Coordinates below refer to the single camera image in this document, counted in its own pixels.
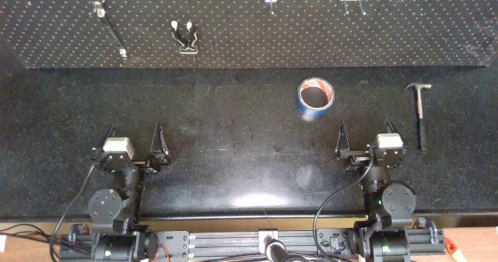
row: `black countertop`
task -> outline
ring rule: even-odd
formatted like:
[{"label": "black countertop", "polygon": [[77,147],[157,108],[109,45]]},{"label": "black countertop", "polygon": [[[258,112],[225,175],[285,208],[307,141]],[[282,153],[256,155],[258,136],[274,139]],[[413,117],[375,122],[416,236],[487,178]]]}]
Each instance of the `black countertop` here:
[{"label": "black countertop", "polygon": [[[417,192],[416,214],[498,213],[498,76],[488,68],[62,69],[2,71],[0,219],[54,220],[75,196],[90,149],[113,123],[148,152],[165,127],[172,165],[146,176],[144,219],[311,215],[358,177],[334,159],[339,123],[352,149],[391,118],[411,146],[391,171]],[[306,122],[296,90],[317,76],[335,88],[324,117]],[[423,92],[429,151],[416,151],[415,80]],[[96,171],[70,219],[111,186]],[[359,188],[328,214],[363,215]]]}]

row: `roll of tape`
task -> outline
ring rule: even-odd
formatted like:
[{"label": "roll of tape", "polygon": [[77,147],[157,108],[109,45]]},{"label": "roll of tape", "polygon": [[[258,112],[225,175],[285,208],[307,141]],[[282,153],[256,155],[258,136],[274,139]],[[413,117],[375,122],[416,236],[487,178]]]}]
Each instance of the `roll of tape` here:
[{"label": "roll of tape", "polygon": [[320,117],[334,103],[334,87],[324,79],[304,80],[297,90],[297,105],[305,116]]}]

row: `blue tape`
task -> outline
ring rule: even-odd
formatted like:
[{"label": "blue tape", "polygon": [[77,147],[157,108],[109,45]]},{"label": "blue tape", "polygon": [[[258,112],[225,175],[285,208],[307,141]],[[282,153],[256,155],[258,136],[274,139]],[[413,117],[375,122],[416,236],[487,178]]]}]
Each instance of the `blue tape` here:
[{"label": "blue tape", "polygon": [[[322,91],[324,91],[324,93],[327,95],[328,98],[327,104],[325,106],[312,107],[308,105],[306,102],[304,102],[302,92],[306,88],[310,87],[317,87],[320,88]],[[332,87],[332,85],[328,83],[326,80],[320,78],[305,79],[297,89],[297,106],[303,112],[304,115],[310,117],[321,117],[324,114],[326,114],[332,103],[334,103],[334,98],[335,98],[334,87]]]}]

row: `pegboard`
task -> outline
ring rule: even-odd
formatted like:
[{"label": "pegboard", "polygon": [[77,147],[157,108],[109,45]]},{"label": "pegboard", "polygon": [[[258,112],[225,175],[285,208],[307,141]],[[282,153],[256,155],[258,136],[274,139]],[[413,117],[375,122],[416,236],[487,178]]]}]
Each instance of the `pegboard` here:
[{"label": "pegboard", "polygon": [[[105,0],[119,47],[93,0],[2,0],[0,41],[28,68],[297,68],[487,65],[498,0]],[[170,34],[192,21],[199,53]]]}]

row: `hammer head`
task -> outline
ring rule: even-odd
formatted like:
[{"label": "hammer head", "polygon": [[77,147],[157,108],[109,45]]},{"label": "hammer head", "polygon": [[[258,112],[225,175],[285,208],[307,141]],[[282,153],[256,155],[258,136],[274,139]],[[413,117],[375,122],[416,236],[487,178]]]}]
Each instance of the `hammer head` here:
[{"label": "hammer head", "polygon": [[412,82],[408,86],[406,86],[405,90],[410,88],[410,87],[415,87],[415,90],[420,90],[420,89],[430,89],[432,88],[432,84],[427,84],[427,83],[421,83],[421,82]]}]

